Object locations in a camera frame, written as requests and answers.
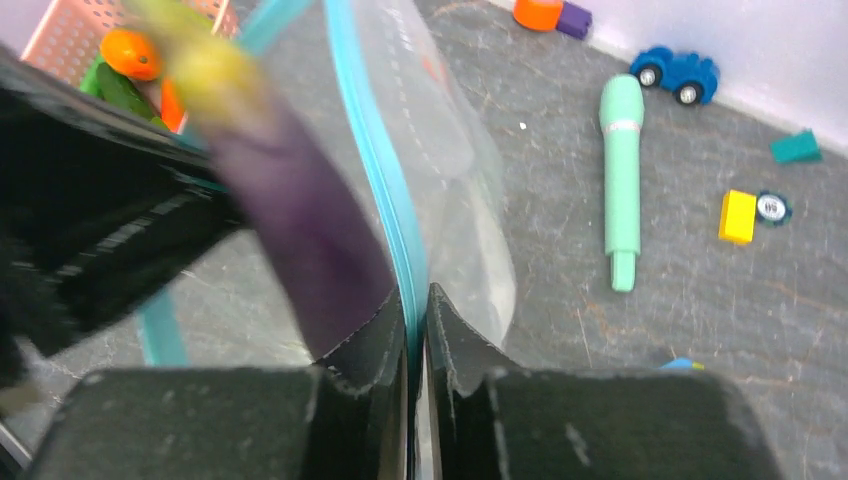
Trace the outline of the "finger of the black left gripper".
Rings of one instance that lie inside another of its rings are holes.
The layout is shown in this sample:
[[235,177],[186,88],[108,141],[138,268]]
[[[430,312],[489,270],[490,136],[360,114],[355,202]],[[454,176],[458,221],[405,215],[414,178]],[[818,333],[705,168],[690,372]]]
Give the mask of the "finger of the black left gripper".
[[206,156],[1,52],[1,384],[120,321],[245,222]]

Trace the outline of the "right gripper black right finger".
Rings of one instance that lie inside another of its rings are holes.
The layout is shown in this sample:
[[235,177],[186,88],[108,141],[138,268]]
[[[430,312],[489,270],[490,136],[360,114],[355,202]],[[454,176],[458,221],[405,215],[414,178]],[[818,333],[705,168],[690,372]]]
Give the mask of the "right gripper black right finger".
[[698,370],[531,369],[458,314],[438,284],[425,317],[438,479],[778,479],[731,382]]

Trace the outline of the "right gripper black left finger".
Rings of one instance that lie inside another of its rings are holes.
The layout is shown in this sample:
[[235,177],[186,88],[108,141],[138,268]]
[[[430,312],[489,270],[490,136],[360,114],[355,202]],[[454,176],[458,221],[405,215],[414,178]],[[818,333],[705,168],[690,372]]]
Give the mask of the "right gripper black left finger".
[[299,368],[142,368],[87,375],[30,479],[402,479],[405,332],[398,294]]

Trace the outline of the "pink plastic basket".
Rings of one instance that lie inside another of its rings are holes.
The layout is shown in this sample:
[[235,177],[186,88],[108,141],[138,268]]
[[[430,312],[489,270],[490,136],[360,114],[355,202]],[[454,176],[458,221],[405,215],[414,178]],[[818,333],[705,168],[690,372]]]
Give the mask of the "pink plastic basket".
[[[211,31],[231,36],[239,18],[228,0],[187,0],[187,6],[205,19]],[[95,42],[113,27],[128,23],[133,11],[128,1],[53,1],[37,24],[21,59],[47,66],[56,59],[83,63],[97,52]]]

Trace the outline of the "purple toy eggplant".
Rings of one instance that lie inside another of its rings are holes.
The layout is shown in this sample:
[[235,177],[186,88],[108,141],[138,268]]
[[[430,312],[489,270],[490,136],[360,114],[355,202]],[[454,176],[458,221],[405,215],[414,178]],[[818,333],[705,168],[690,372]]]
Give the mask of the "purple toy eggplant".
[[367,323],[393,289],[348,184],[259,61],[181,1],[132,1],[211,165],[255,230],[310,354]]

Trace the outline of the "clear zip top bag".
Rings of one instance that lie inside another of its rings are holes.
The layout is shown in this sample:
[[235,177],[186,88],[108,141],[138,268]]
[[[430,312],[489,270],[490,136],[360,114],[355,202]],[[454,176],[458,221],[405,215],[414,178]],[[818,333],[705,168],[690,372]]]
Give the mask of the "clear zip top bag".
[[516,283],[501,156],[411,1],[202,1],[312,124],[397,272],[408,314],[440,284],[502,345]]

